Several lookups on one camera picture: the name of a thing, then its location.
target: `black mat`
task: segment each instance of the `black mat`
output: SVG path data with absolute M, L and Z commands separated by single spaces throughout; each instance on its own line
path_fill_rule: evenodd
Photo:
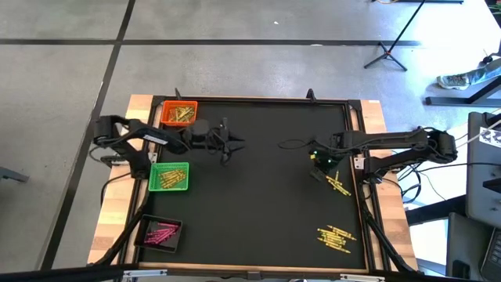
M 346 197 L 309 176 L 308 149 L 281 150 L 285 139 L 328 140 L 346 130 L 344 108 L 335 106 L 256 106 L 199 103 L 198 118 L 230 129 L 246 139 L 229 166 L 219 156 L 194 150 L 182 156 L 166 152 L 162 162 L 190 163 L 189 190 L 150 193 L 146 213 L 185 224 L 178 251 L 141 250 L 140 262 L 184 262 L 245 266 L 297 266 L 365 269 L 360 218 L 349 160 L 339 165 Z M 337 226 L 354 234 L 351 254 L 318 241 L 317 228 Z

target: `desk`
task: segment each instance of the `desk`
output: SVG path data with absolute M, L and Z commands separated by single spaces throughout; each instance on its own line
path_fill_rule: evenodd
M 138 118 L 143 122 L 147 122 L 150 117 L 150 109 L 153 96 L 151 95 L 133 95 L 129 102 L 126 118 Z M 361 101 L 362 114 L 366 131 L 368 133 L 385 132 L 384 119 L 379 101 Z M 152 114 L 153 124 L 159 125 L 161 109 L 158 107 L 157 112 Z M 351 111 L 351 119 L 354 129 L 357 128 L 358 122 L 357 115 L 354 110 Z M 142 140 L 132 140 L 131 145 L 136 149 L 142 148 Z M 383 157 L 391 154 L 388 150 L 372 151 L 372 155 Z M 122 175 L 128 172 L 128 166 L 113 167 L 110 173 L 110 178 Z M 387 175 L 387 178 L 396 180 L 394 175 Z M 123 178 L 112 182 L 108 185 L 103 206 L 99 214 L 99 219 L 96 227 L 94 240 L 92 242 L 91 251 L 88 257 L 88 262 L 95 262 L 100 259 L 106 250 L 112 245 L 114 240 L 118 237 L 124 229 L 126 219 L 128 216 L 129 204 L 133 197 L 134 179 Z M 147 181 L 140 183 L 140 189 L 137 197 L 139 202 L 147 189 Z M 402 206 L 402 199 L 400 198 L 400 190 L 391 183 L 382 183 L 377 186 L 379 194 L 379 203 L 381 210 L 381 217 L 384 223 L 385 233 L 394 245 L 395 249 L 406 260 L 406 262 L 413 268 L 417 268 L 416 260 L 413 254 L 411 245 L 409 227 L 405 217 L 405 212 Z M 377 243 L 376 237 L 371 232 L 371 241 L 375 257 L 376 268 L 382 269 L 382 260 L 380 257 L 380 248 Z M 133 240 L 128 242 L 128 251 L 124 257 L 125 262 L 133 261 L 134 253 Z M 284 272 L 312 272 L 312 273 L 338 273 L 340 271 L 350 271 L 352 269 L 315 269 L 315 268 L 300 268 L 300 267 L 273 267 L 273 266 L 218 266 L 218 265 L 200 265 L 200 264 L 181 264 L 181 263 L 154 263 L 144 262 L 140 263 L 142 268 L 169 268 L 169 269 L 184 269 L 184 270 L 257 270 L 257 271 L 284 271 Z M 352 271 L 353 273 L 366 273 L 366 269 L 359 269 Z

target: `pink objects in bin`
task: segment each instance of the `pink objects in bin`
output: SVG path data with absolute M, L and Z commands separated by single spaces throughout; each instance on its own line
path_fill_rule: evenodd
M 162 242 L 168 240 L 170 237 L 174 236 L 179 228 L 179 226 L 176 226 L 175 224 L 162 223 L 162 222 L 159 222 L 157 225 L 166 228 L 158 229 L 147 233 L 146 238 L 144 240 L 146 244 L 161 244 Z

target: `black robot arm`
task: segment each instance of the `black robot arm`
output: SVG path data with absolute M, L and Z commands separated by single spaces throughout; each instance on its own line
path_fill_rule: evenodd
M 366 134 L 349 131 L 333 134 L 330 144 L 316 140 L 310 144 L 315 164 L 314 175 L 325 179 L 326 174 L 346 156 L 367 150 L 410 149 L 389 157 L 358 158 L 355 168 L 363 170 L 363 180 L 380 183 L 390 170 L 401 170 L 423 161 L 447 164 L 457 159 L 454 136 L 434 128 L 418 128 L 411 132 Z
M 118 126 L 127 129 L 127 132 L 121 135 Z M 128 143 L 130 139 L 154 142 L 173 154 L 184 154 L 192 149 L 220 151 L 222 165 L 228 163 L 233 152 L 243 149 L 240 142 L 244 141 L 229 131 L 226 118 L 223 118 L 219 127 L 215 128 L 210 128 L 205 120 L 197 120 L 187 128 L 159 129 L 139 119 L 127 119 L 117 115 L 100 117 L 94 125 L 94 144 L 101 148 L 111 148 L 128 161 L 131 166 L 131 177 L 134 179 L 147 179 L 150 175 L 151 162 L 146 151 L 136 150 Z

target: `shoe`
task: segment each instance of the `shoe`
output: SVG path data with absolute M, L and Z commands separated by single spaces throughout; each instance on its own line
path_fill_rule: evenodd
M 437 83 L 444 89 L 465 90 L 470 86 L 467 76 L 462 74 L 437 76 Z

